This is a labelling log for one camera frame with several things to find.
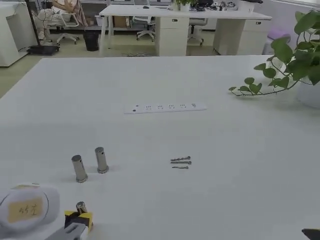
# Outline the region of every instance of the cabinet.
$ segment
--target cabinet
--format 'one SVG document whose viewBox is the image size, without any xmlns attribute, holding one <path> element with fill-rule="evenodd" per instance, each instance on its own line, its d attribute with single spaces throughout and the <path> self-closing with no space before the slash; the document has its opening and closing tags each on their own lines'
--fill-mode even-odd
<svg viewBox="0 0 320 240">
<path fill-rule="evenodd" d="M 218 19 L 213 48 L 221 55 L 261 55 L 271 20 Z"/>
<path fill-rule="evenodd" d="M 271 20 L 245 21 L 237 55 L 261 55 L 271 27 Z"/>
<path fill-rule="evenodd" d="M 158 56 L 185 56 L 188 29 L 188 17 L 156 17 L 156 54 Z"/>
</svg>

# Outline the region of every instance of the wall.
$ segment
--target wall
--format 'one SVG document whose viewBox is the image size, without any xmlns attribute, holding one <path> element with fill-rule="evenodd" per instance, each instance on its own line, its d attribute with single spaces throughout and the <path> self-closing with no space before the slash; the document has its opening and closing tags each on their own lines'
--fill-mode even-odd
<svg viewBox="0 0 320 240">
<path fill-rule="evenodd" d="M 263 0 L 263 4 L 258 4 L 254 11 L 273 17 L 272 27 L 277 27 L 278 29 L 289 33 L 291 35 L 291 42 L 289 45 L 295 47 L 298 37 L 294 32 L 294 27 L 296 25 L 295 12 L 300 11 L 302 13 L 307 13 L 311 9 L 312 7 L 310 6 Z"/>
</svg>

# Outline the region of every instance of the yellow and black object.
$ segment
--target yellow and black object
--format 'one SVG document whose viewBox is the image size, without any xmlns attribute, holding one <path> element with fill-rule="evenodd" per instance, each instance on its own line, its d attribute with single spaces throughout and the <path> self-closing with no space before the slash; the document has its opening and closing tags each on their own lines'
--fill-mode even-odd
<svg viewBox="0 0 320 240">
<path fill-rule="evenodd" d="M 305 229 L 302 229 L 302 232 L 310 240 L 320 240 L 320 229 L 305 228 Z"/>
<path fill-rule="evenodd" d="M 78 211 L 64 211 L 64 228 L 72 223 L 84 224 L 88 228 L 88 233 L 92 229 L 92 212 L 79 213 Z"/>
</svg>

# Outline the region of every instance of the metal cylinder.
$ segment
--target metal cylinder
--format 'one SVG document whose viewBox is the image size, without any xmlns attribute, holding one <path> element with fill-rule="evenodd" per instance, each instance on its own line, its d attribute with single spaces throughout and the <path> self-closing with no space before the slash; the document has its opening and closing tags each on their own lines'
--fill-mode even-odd
<svg viewBox="0 0 320 240">
<path fill-rule="evenodd" d="M 88 179 L 88 175 L 86 174 L 86 170 L 84 168 L 81 156 L 75 155 L 71 158 L 71 160 L 75 171 L 75 180 L 78 183 L 84 183 Z"/>
<path fill-rule="evenodd" d="M 76 210 L 78 211 L 79 214 L 85 214 L 85 213 L 88 212 L 87 208 L 86 208 L 86 205 L 85 205 L 85 203 L 83 201 L 78 202 L 75 205 L 75 207 L 76 207 Z"/>
<path fill-rule="evenodd" d="M 96 161 L 98 163 L 97 171 L 100 174 L 104 174 L 109 170 L 104 148 L 100 146 L 100 147 L 97 147 L 94 151 L 95 151 Z"/>
</svg>

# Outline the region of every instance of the black base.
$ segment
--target black base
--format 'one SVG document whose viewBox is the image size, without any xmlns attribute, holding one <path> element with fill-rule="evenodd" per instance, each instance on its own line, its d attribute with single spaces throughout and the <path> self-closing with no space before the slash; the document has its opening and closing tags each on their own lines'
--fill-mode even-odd
<svg viewBox="0 0 320 240">
<path fill-rule="evenodd" d="M 58 51 L 59 51 L 58 46 L 38 46 L 38 45 L 31 46 L 27 50 L 27 52 L 30 55 L 48 55 L 48 56 L 52 56 Z"/>
</svg>

